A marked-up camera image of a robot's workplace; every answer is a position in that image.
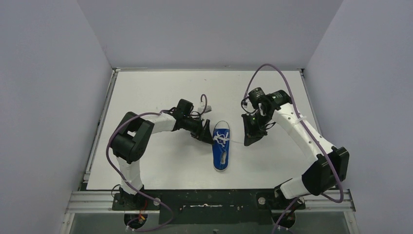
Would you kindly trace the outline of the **blue canvas sneaker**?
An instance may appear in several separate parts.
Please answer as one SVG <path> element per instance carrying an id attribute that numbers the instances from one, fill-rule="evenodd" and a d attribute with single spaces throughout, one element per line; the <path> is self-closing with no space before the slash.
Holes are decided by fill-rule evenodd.
<path id="1" fill-rule="evenodd" d="M 226 121 L 221 120 L 216 123 L 212 131 L 212 139 L 213 166 L 215 170 L 221 172 L 227 169 L 229 162 L 230 127 Z"/>

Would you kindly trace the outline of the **white shoelace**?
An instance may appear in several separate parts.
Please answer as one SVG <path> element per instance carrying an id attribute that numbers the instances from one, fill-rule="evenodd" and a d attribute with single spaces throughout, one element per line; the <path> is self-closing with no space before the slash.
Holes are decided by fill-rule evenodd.
<path id="1" fill-rule="evenodd" d="M 214 140 L 214 144 L 212 145 L 212 150 L 214 152 L 228 152 L 231 143 L 244 145 L 242 141 L 233 140 L 231 138 L 230 130 L 227 128 L 214 129 L 212 138 Z"/>

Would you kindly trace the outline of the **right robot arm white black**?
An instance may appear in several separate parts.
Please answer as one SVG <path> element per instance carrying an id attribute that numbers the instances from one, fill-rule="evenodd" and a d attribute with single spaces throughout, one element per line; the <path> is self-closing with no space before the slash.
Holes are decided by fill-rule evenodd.
<path id="1" fill-rule="evenodd" d="M 273 124 L 280 125 L 297 144 L 309 164 L 299 177 L 276 187 L 274 202 L 280 208 L 288 207 L 293 198 L 306 194 L 321 195 L 339 185 L 347 174 L 349 152 L 327 141 L 299 111 L 291 97 L 283 90 L 265 94 L 262 88 L 250 91 L 241 101 L 245 114 L 244 146 L 264 136 Z"/>

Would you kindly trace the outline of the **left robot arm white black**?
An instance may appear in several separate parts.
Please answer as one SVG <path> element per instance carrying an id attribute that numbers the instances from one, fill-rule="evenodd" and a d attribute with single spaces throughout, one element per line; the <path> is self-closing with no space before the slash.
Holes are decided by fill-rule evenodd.
<path id="1" fill-rule="evenodd" d="M 184 129 L 189 131 L 194 139 L 213 144 L 210 121 L 203 119 L 203 114 L 211 110 L 205 94 L 201 95 L 200 105 L 200 110 L 194 111 L 193 103 L 181 99 L 177 106 L 159 113 L 125 114 L 111 135 L 106 150 L 112 150 L 116 156 L 119 164 L 116 171 L 122 179 L 119 191 L 130 207 L 138 208 L 144 202 L 140 159 L 146 151 L 151 135 Z"/>

